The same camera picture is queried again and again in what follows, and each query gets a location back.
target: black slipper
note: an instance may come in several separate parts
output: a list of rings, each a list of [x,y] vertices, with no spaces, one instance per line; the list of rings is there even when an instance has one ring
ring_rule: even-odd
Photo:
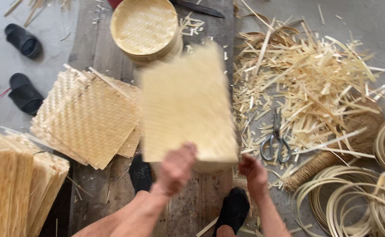
[[[143,156],[141,154],[136,155],[132,159],[129,173],[136,194],[141,190],[150,191],[150,187],[153,184],[152,168],[150,164],[143,162]]]
[[[217,229],[222,225],[232,227],[236,234],[244,224],[249,211],[249,202],[245,190],[240,187],[232,188],[223,199],[223,205],[220,210],[219,218],[217,219],[213,237],[216,237]]]
[[[43,102],[43,96],[33,87],[28,77],[22,73],[15,73],[9,79],[11,92],[9,97],[14,104],[27,114],[36,114]]]
[[[5,28],[6,40],[28,58],[37,57],[42,51],[38,39],[16,24],[9,24]]]

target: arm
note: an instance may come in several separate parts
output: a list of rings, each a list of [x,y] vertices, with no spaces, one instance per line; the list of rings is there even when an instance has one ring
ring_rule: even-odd
[[[268,173],[261,162],[248,154],[242,155],[238,170],[248,180],[250,196],[257,202],[265,237],[291,237],[280,218],[268,190]]]
[[[120,223],[110,236],[148,237],[169,199],[188,183],[195,152],[195,145],[191,143],[185,143],[180,149],[169,152],[146,201],[126,221]]]

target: red string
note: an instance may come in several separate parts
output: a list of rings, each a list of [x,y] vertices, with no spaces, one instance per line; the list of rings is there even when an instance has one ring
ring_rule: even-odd
[[[8,88],[6,91],[4,91],[4,93],[0,94],[0,98],[1,96],[5,95],[11,88]]]

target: motion-blurred bamboo sheet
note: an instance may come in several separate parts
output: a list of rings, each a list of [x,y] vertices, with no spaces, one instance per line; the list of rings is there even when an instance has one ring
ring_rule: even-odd
[[[197,145],[200,161],[237,162],[223,52],[212,41],[195,49],[141,74],[146,162],[162,161],[185,141]]]

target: stack of woven bamboo sheets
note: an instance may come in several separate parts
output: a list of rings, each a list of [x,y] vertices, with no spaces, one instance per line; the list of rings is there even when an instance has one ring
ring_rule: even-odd
[[[0,236],[39,236],[68,171],[26,137],[0,134]]]
[[[32,120],[45,145],[81,164],[103,170],[115,154],[134,156],[143,133],[141,91],[98,73],[64,65]]]

